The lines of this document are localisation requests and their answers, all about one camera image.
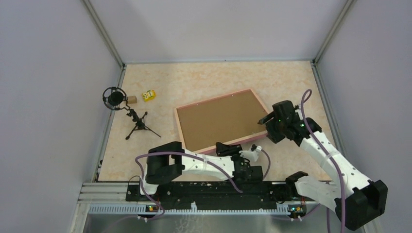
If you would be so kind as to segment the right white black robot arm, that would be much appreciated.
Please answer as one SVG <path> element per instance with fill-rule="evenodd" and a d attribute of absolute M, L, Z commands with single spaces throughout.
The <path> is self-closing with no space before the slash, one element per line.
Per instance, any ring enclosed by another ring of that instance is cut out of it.
<path fill-rule="evenodd" d="M 304 115 L 301 104 L 293 105 L 290 100 L 278 102 L 258 124 L 265 126 L 273 143 L 288 139 L 306 151 L 333 182 L 327 184 L 305 172 L 296 172 L 285 179 L 289 199 L 303 196 L 318 202 L 352 231 L 384 214 L 387 185 L 357 170 L 332 145 L 317 122 Z"/>

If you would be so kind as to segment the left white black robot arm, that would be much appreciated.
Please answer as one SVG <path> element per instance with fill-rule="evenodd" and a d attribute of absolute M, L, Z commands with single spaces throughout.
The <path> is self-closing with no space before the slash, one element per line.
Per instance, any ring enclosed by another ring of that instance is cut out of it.
<path fill-rule="evenodd" d="M 146 158 L 146 165 L 141 167 L 143 174 L 137 194 L 143 200 L 151 200 L 160 185 L 168 184 L 183 174 L 213 176 L 233 183 L 260 182 L 267 173 L 261 166 L 250 163 L 257 161 L 262 151 L 262 147 L 257 145 L 243 150 L 240 144 L 221 142 L 216 143 L 216 156 L 192 152 L 178 141 L 152 148 L 136 158 Z"/>

